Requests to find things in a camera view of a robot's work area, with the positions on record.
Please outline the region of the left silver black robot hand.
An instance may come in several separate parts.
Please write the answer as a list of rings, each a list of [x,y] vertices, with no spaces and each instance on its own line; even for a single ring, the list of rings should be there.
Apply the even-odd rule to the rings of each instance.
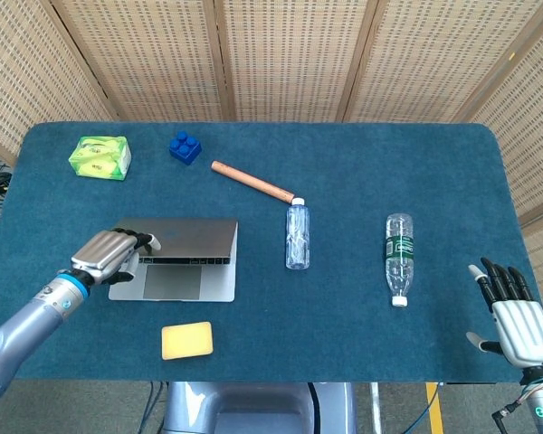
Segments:
[[[115,228],[100,231],[71,257],[70,275],[85,287],[130,282],[136,274],[138,250],[161,250],[150,233]]]

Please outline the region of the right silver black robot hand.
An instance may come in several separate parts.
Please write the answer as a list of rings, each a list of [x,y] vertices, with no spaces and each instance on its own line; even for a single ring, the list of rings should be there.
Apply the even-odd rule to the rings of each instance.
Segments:
[[[481,290],[497,330],[498,340],[468,332],[479,351],[503,356],[519,369],[543,367],[543,307],[533,297],[525,277],[515,268],[482,258],[482,268],[468,266]]]

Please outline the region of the silver laptop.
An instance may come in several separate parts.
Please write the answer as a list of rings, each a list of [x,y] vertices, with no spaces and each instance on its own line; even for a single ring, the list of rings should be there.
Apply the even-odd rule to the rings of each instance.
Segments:
[[[135,277],[110,286],[110,300],[234,301],[238,221],[125,218],[118,226],[155,235],[161,249],[141,249]]]

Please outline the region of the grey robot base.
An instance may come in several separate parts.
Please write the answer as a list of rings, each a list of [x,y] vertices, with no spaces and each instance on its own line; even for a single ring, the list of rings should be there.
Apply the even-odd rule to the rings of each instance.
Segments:
[[[357,434],[349,382],[171,382],[160,434]]]

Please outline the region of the green tissue pack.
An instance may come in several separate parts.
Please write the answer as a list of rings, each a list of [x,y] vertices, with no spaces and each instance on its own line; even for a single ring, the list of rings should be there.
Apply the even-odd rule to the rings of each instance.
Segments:
[[[78,176],[123,181],[128,173],[131,153],[123,137],[81,137],[68,159]]]

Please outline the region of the yellow sponge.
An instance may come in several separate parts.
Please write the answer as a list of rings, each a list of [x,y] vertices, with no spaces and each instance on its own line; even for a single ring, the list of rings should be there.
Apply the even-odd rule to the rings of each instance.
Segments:
[[[170,325],[161,329],[161,357],[165,361],[209,355],[213,350],[210,322]]]

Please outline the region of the blue building block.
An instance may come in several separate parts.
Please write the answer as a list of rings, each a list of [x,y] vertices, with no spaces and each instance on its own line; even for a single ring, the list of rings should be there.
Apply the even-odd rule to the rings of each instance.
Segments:
[[[191,165],[202,152],[201,142],[185,131],[178,131],[169,143],[169,154],[185,165]]]

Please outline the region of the clear bottle with green label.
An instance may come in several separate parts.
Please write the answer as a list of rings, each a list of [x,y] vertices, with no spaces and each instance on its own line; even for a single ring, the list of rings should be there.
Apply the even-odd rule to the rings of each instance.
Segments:
[[[414,224],[406,213],[386,219],[386,282],[393,307],[407,307],[407,294],[414,279]]]

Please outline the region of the white table leg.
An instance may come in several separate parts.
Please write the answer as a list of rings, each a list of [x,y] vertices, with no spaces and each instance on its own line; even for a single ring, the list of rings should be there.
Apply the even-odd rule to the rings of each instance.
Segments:
[[[371,399],[372,433],[383,434],[378,383],[371,382],[369,384],[369,390]]]

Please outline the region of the brown wooden rod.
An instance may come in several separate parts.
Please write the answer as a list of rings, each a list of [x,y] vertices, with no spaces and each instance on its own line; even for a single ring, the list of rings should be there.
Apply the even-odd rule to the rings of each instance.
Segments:
[[[211,169],[220,175],[233,179],[240,184],[245,184],[262,193],[266,193],[269,196],[279,199],[283,202],[291,203],[292,200],[295,198],[294,193],[281,189],[274,184],[270,184],[260,178],[249,175],[243,171],[240,171],[219,161],[214,160],[211,164]]]

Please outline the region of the clear unlabelled plastic bottle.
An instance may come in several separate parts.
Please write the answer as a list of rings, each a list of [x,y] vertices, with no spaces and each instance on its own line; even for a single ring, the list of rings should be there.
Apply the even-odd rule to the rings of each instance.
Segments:
[[[285,266],[287,269],[310,266],[310,211],[300,197],[292,199],[286,212]]]

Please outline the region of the blue table mat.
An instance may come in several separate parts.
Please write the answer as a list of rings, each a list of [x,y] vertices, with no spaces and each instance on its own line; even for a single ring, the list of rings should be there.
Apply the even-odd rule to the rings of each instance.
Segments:
[[[169,154],[178,131],[202,152]],[[123,181],[78,176],[81,137],[125,137]],[[310,266],[285,266],[283,202],[216,160],[305,200]],[[386,282],[386,219],[414,224],[407,307]],[[515,382],[468,266],[533,273],[495,135],[481,124],[53,122],[25,135],[0,216],[0,325],[98,231],[128,217],[238,221],[231,303],[119,302],[96,287],[22,378],[154,381]],[[165,361],[161,329],[210,322],[209,355]]]

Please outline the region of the bamboo folding screen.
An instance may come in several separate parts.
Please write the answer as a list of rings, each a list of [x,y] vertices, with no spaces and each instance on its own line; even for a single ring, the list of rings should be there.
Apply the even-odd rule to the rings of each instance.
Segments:
[[[0,0],[0,159],[55,120],[481,123],[543,299],[543,0]]]

